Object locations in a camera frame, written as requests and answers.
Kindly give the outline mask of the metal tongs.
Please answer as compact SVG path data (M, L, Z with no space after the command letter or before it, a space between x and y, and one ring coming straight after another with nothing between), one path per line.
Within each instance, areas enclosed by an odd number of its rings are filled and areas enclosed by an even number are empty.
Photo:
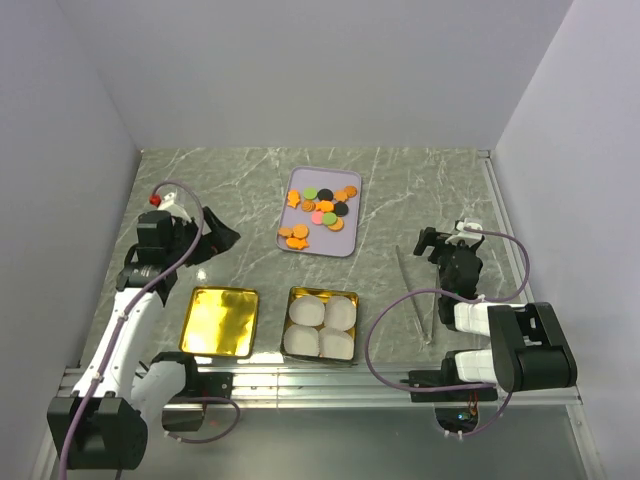
M409 271L408 256L404 254L399 245L394 246L394 253L399 268L400 276L407 292L417 289ZM437 296L435 294L421 294L409 299L414 312L414 324L424 345L429 345L434 340L437 324Z

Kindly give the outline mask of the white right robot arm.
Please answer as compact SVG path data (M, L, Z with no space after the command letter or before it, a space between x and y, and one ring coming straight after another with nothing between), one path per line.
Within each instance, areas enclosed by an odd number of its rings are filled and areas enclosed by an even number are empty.
M438 268L438 320L452 332L489 340L484 349L448 352L433 386L452 399L464 398L475 384L507 393L575 386L577 363L550 304L487 300L477 292L483 267L477 251L489 235L464 221L452 233L420 231L413 254L430 250L428 261Z

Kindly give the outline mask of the pink round cookie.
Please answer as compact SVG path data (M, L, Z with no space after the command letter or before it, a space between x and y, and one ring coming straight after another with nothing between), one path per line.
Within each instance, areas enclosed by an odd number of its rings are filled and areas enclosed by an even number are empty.
M311 221L316 225L320 225L323 223L323 216L324 216L323 212L316 211L311 215Z

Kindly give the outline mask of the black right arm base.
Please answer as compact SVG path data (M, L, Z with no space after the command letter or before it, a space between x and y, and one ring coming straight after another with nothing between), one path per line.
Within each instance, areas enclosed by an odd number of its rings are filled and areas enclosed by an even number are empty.
M461 384L455 375L446 377L439 370L412 370L403 385L412 388L435 388L446 384ZM498 400L495 388L480 390L455 390L433 393L411 392L412 403L434 403L435 418L445 434L458 436L476 432L480 425L479 404Z

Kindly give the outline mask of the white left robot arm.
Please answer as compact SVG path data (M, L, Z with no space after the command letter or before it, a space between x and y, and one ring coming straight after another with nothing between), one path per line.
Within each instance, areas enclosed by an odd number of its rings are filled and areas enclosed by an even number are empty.
M191 354L161 352L145 372L138 369L178 268L204 263L239 238L208 207L197 218L161 209L139 215L137 241L117 277L111 317L94 357L71 393L54 397L47 410L60 478L70 470L134 470L144 457L149 427L166 404L212 403L209 382Z

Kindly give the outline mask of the orange round waffle cookie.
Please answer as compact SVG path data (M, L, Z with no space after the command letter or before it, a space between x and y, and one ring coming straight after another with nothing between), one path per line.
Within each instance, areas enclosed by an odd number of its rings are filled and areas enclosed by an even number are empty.
M332 225L328 225L327 228L331 231L337 232L342 230L344 227L344 221L341 217L338 217L336 221Z

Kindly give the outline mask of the gold tin lid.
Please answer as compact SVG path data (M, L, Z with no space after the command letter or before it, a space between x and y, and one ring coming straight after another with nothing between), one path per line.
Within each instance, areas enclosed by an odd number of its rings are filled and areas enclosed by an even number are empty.
M253 289L194 288L181 332L180 350L201 357L249 357L258 309L259 295Z

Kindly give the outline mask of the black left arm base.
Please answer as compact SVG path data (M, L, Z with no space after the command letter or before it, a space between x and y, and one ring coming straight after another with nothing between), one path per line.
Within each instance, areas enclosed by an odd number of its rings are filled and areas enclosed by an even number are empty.
M170 433L198 432L205 425L205 416L215 407L233 407L229 403L234 375L231 372L199 374L196 386L174 397L163 409L162 427Z

